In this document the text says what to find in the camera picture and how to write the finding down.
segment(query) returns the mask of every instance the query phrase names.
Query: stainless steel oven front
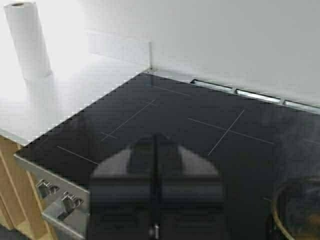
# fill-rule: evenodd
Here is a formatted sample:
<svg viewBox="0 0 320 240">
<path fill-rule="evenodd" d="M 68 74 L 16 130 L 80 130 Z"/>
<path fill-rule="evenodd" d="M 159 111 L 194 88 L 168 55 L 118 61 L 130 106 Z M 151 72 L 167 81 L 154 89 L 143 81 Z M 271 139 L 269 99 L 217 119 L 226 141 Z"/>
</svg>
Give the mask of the stainless steel oven front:
<svg viewBox="0 0 320 240">
<path fill-rule="evenodd" d="M 89 191 L 15 155 L 18 164 L 33 173 L 37 192 L 46 208 L 42 218 L 56 231 L 59 240 L 84 240 L 89 211 Z"/>
</svg>

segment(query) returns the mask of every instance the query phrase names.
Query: floor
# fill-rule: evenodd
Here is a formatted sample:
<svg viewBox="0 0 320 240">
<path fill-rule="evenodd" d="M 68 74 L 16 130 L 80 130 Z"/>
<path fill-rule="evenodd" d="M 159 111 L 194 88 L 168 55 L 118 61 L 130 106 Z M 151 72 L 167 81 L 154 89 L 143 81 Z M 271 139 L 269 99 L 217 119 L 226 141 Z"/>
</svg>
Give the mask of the floor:
<svg viewBox="0 0 320 240">
<path fill-rule="evenodd" d="M 0 225 L 0 240 L 28 240 L 28 238 L 16 230 L 8 231 Z"/>
</svg>

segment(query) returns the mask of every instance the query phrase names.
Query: white countertop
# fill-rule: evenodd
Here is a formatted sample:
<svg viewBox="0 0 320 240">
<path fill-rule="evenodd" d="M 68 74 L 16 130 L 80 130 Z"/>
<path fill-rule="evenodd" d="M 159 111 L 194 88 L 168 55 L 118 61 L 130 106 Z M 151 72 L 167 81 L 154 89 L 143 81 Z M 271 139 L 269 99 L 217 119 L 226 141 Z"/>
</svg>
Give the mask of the white countertop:
<svg viewBox="0 0 320 240">
<path fill-rule="evenodd" d="M 90 53 L 62 59 L 54 75 L 33 81 L 18 67 L 0 70 L 0 135 L 23 146 L 147 68 Z"/>
</svg>

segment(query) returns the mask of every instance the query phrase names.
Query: induction cooktop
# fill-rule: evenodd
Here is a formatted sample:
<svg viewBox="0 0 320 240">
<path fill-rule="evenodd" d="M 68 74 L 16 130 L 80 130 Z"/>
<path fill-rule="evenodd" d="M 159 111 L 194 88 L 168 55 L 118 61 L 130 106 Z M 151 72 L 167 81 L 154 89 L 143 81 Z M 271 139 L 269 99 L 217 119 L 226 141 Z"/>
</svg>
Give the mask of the induction cooktop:
<svg viewBox="0 0 320 240">
<path fill-rule="evenodd" d="M 162 134 L 100 164 L 90 202 L 88 240 L 228 239 L 219 170 Z"/>
<path fill-rule="evenodd" d="M 100 164 L 154 133 L 218 169 L 231 240 L 266 239 L 277 181 L 319 170 L 319 115 L 147 73 L 16 155 L 88 190 Z"/>
</svg>

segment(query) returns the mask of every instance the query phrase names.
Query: paper towel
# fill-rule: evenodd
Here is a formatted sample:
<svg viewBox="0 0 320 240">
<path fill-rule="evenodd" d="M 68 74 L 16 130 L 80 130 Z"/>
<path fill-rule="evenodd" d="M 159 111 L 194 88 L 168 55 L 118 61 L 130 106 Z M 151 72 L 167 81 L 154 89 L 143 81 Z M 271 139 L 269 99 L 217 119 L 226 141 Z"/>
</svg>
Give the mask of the paper towel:
<svg viewBox="0 0 320 240">
<path fill-rule="evenodd" d="M 23 77 L 35 80 L 52 73 L 35 2 L 4 6 Z"/>
</svg>

